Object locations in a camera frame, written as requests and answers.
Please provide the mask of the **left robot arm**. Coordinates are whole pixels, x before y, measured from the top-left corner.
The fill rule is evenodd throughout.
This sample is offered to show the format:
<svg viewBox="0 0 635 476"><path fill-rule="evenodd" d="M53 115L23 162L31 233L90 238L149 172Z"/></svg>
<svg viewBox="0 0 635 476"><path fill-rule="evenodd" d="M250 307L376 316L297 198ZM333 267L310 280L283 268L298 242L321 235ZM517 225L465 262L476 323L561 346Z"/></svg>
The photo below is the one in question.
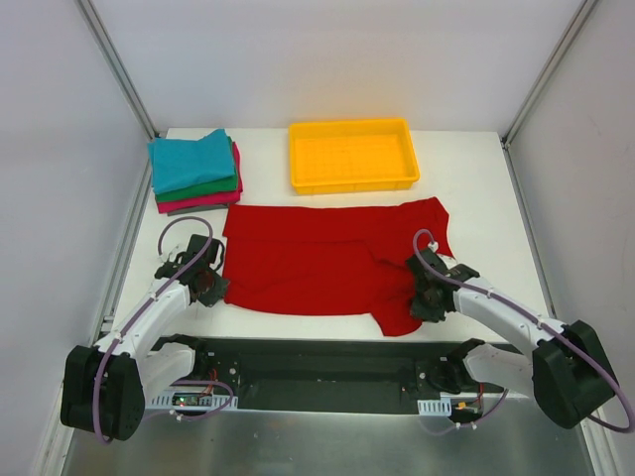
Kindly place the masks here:
<svg viewBox="0 0 635 476"><path fill-rule="evenodd" d="M64 365L60 420L105 440L126 440L153 399L174 382L202 384L209 362L195 338L160 339L174 320L198 303L223 301L228 281L218 270L224 244L193 234L187 247L156 271L130 314L92 346L75 346Z"/></svg>

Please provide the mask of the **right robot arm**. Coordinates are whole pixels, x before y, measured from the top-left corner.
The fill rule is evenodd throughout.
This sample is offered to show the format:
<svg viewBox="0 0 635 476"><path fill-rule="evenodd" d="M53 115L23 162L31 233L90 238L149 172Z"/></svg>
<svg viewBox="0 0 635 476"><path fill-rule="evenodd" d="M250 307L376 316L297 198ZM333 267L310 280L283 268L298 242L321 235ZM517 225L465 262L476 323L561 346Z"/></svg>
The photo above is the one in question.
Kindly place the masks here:
<svg viewBox="0 0 635 476"><path fill-rule="evenodd" d="M448 383L469 391L491 383L535 400L563 428L573 428L617 395L617 381L596 332L578 320L542 318L500 293L478 272L448 267L430 249L407 261L415 280L413 317L440 322L458 312L503 337L502 351L478 339L464 342L446 366Z"/></svg>

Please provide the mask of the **red t shirt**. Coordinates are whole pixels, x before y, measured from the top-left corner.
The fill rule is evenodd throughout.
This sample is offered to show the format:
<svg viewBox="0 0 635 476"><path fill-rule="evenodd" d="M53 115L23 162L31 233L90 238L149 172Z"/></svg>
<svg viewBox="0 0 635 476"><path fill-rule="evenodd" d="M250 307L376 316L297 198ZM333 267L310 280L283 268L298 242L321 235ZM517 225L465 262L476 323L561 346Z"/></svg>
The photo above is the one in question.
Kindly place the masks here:
<svg viewBox="0 0 635 476"><path fill-rule="evenodd" d="M442 254L449 214L435 197L392 206L230 206L223 235L225 300L300 316L370 314L385 336L416 331L415 279L407 266L417 231Z"/></svg>

